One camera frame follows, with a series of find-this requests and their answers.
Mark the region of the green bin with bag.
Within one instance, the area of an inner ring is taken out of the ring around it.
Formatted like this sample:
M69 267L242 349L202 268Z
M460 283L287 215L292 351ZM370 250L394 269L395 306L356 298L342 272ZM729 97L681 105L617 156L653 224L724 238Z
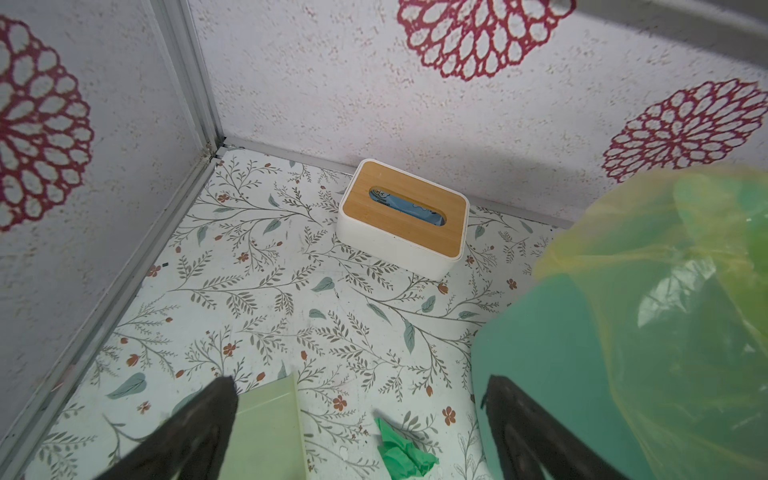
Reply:
M471 348L479 435L507 377L627 479L767 475L767 175L637 174L534 266L534 287Z

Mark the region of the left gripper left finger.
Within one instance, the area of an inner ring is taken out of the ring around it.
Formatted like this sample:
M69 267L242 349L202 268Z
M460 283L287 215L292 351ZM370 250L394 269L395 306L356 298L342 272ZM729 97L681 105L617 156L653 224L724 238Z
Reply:
M101 479L216 479L238 409L235 381L220 377L202 389Z

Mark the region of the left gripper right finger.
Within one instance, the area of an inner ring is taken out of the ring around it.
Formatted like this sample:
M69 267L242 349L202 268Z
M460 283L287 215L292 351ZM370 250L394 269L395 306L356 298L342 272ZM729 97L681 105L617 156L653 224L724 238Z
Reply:
M505 479L623 479L512 380L489 378L485 409Z

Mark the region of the light green dustpan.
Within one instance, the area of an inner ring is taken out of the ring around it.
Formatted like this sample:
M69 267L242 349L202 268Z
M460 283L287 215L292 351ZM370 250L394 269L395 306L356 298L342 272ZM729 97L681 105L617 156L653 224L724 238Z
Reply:
M308 462L296 376L239 397L221 479L306 479Z

